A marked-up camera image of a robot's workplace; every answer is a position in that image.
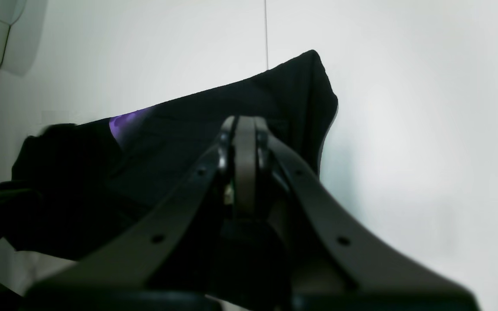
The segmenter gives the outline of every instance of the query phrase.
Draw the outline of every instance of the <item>white wall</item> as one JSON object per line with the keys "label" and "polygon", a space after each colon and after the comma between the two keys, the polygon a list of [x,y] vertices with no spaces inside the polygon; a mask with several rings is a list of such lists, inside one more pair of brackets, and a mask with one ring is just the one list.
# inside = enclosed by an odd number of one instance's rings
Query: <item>white wall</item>
{"label": "white wall", "polygon": [[498,311],[498,0],[267,0],[271,67],[316,49],[340,100],[322,181]]}

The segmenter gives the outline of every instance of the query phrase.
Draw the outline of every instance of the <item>black cloth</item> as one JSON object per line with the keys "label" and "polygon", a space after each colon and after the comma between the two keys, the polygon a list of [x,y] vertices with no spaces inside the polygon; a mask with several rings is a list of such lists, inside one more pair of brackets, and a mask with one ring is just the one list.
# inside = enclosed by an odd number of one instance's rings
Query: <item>black cloth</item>
{"label": "black cloth", "polygon": [[315,51],[236,83],[153,106],[127,147],[109,119],[57,124],[29,136],[12,180],[32,185],[43,206],[8,216],[17,250],[79,260],[146,214],[216,137],[228,116],[262,116],[318,173],[337,98]]}

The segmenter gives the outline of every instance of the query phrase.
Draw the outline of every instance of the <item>hole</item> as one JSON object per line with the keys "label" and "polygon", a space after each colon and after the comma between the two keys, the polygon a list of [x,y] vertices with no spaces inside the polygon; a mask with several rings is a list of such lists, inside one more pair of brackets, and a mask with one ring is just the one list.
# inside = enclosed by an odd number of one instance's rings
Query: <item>hole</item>
{"label": "hole", "polygon": [[338,238],[338,243],[340,243],[343,246],[349,246],[349,245],[351,245],[351,240],[349,240],[348,238],[346,238],[344,236],[340,236]]}
{"label": "hole", "polygon": [[164,241],[164,235],[162,235],[162,234],[158,234],[158,235],[153,236],[151,238],[151,243],[153,243],[153,244],[158,244],[162,241]]}

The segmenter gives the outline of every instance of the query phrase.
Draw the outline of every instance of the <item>purple fabric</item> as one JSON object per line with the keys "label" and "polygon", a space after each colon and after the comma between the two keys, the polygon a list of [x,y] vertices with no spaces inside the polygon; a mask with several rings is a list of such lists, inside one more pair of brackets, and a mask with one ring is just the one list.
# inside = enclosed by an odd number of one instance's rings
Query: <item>purple fabric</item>
{"label": "purple fabric", "polygon": [[121,148],[126,147],[128,140],[136,132],[135,129],[141,126],[151,108],[153,106],[122,114],[109,120],[111,133]]}

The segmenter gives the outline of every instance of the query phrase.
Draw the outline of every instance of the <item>black jacket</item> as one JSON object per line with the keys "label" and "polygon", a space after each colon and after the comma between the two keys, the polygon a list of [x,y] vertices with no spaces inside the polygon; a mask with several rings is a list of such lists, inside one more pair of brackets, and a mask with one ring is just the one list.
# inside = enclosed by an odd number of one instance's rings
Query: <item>black jacket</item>
{"label": "black jacket", "polygon": [[320,57],[308,51],[249,79],[148,108],[118,142],[109,118],[51,126],[24,141],[12,171],[17,187],[37,189],[43,202],[13,201],[5,236],[17,250],[79,260],[158,203],[231,115],[263,116],[318,173],[337,105]]}

